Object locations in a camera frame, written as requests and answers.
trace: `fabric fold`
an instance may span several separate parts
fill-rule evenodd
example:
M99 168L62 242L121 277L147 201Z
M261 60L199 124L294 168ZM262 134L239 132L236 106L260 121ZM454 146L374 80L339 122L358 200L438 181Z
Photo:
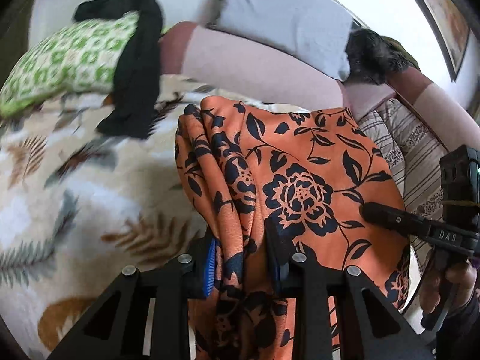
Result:
M218 96L178 122L178 172L217 239L214 291L190 304L198 359L290 359L293 299L277 297L265 222L323 266L359 266L396 307L409 289L406 238L363 221L359 208L404 208L380 150L347 108L273 114ZM330 299L333 348L339 337Z

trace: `person's arm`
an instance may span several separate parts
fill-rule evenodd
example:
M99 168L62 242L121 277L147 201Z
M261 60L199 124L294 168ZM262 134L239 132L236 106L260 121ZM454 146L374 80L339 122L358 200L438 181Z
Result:
M456 264L447 270L446 278L459 288L452 311L437 333L437 360L472 359L469 353L480 353L480 309L474 296L477 270L469 263ZM440 281L438 271L426 273L420 292L420 305L426 313L440 302Z

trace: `bedding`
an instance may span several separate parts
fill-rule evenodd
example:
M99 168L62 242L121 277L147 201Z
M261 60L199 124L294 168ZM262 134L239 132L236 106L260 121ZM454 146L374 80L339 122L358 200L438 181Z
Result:
M363 201L403 201L349 109L272 114L210 96L185 108L175 152L186 195L217 239L210 301L189 309L197 359L291 359L295 302L273 295L262 247L269 231L323 266L359 266L392 304L404 305L409 241L359 212Z
M215 93L274 112L304 111L185 76L161 80L147 140L96 133L113 109L99 94L59 95L0 122L0 315L35 360L124 266L155 268L203 235L173 150L185 101Z
M113 89L119 58L137 27L138 14L92 19L62 28L17 62L0 91L0 115L10 117L59 92Z
M352 21L335 0L221 0L211 28L271 46L344 81Z

